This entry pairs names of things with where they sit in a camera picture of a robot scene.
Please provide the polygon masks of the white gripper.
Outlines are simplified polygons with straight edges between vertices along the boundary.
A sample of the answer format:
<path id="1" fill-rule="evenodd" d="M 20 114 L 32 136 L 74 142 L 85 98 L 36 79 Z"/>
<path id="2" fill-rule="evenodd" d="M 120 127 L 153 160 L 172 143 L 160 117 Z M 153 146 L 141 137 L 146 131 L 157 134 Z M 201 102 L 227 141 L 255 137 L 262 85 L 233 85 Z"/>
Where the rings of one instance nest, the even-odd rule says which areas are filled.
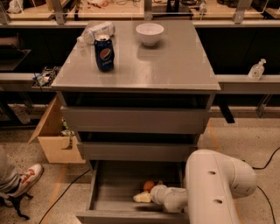
<path id="1" fill-rule="evenodd" d="M 159 180 L 157 185 L 155 185 L 149 192 L 141 192 L 133 197 L 133 200 L 137 203 L 150 203 L 153 201 L 158 205 L 164 203 L 165 195 L 167 191 L 167 186 L 163 185 L 163 181 Z"/>

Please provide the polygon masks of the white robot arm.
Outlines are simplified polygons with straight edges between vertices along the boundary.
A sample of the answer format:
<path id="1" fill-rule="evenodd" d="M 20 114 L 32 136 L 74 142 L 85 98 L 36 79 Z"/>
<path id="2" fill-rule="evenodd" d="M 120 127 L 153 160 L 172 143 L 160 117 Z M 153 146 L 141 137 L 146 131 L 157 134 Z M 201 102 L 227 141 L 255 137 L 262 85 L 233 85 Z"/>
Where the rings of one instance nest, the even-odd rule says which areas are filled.
<path id="1" fill-rule="evenodd" d="M 153 185 L 135 195 L 167 213 L 188 211 L 190 224 L 240 224 L 235 199 L 257 188 L 256 172 L 246 162 L 214 150 L 196 150 L 187 159 L 185 187 Z"/>

